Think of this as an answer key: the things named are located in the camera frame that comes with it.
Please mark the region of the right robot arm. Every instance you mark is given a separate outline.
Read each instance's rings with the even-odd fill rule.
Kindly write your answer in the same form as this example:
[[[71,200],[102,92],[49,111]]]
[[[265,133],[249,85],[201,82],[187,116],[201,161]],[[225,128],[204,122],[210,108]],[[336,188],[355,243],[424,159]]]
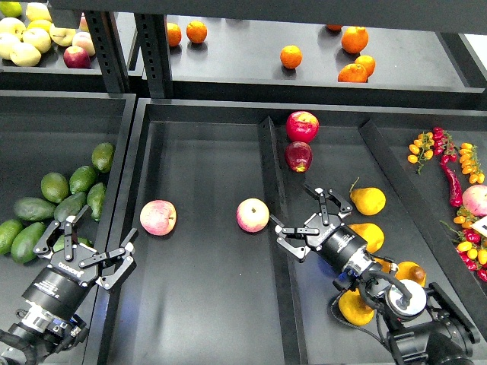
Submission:
[[[345,224],[349,202],[333,189],[305,189],[319,210],[302,227],[270,218],[281,248],[299,262],[315,252],[337,273],[339,294],[330,306],[336,320],[363,331],[357,315],[373,316],[387,327],[373,337],[397,364],[471,364],[479,331],[439,285],[398,278],[399,266],[369,252],[366,240]]]

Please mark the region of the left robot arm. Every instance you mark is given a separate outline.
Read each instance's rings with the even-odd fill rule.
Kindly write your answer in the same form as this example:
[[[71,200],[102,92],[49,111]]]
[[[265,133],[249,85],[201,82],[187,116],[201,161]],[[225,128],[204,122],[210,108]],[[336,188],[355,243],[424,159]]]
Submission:
[[[1,333],[8,347],[3,364],[40,364],[84,342],[89,328],[77,311],[91,288],[113,292],[135,270],[137,229],[115,249],[98,252],[78,239],[77,222],[88,210],[85,205],[75,216],[52,221],[35,242],[32,253],[48,263],[22,295],[28,309],[19,309],[19,321]]]

